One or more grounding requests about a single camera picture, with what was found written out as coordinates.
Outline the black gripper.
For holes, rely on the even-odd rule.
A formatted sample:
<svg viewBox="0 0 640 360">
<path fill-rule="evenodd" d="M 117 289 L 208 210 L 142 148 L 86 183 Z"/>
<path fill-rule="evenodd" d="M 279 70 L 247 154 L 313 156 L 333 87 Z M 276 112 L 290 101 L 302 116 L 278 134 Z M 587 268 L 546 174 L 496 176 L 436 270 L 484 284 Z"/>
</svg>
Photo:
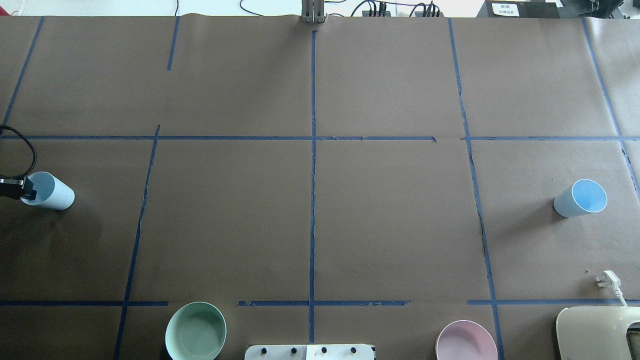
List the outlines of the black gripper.
<svg viewBox="0 0 640 360">
<path fill-rule="evenodd" d="M 25 178 L 0 178 L 0 196 L 32 202 L 37 198 L 37 191 L 25 190 Z"/>
</svg>

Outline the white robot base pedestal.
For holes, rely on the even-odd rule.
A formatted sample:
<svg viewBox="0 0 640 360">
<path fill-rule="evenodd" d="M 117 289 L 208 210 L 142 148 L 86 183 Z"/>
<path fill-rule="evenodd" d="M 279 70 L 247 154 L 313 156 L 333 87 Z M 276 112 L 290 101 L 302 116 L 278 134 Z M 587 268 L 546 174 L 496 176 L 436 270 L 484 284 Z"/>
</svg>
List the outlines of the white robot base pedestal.
<svg viewBox="0 0 640 360">
<path fill-rule="evenodd" d="M 347 344 L 254 344 L 245 360 L 375 360 L 375 347 L 364 343 Z"/>
</svg>

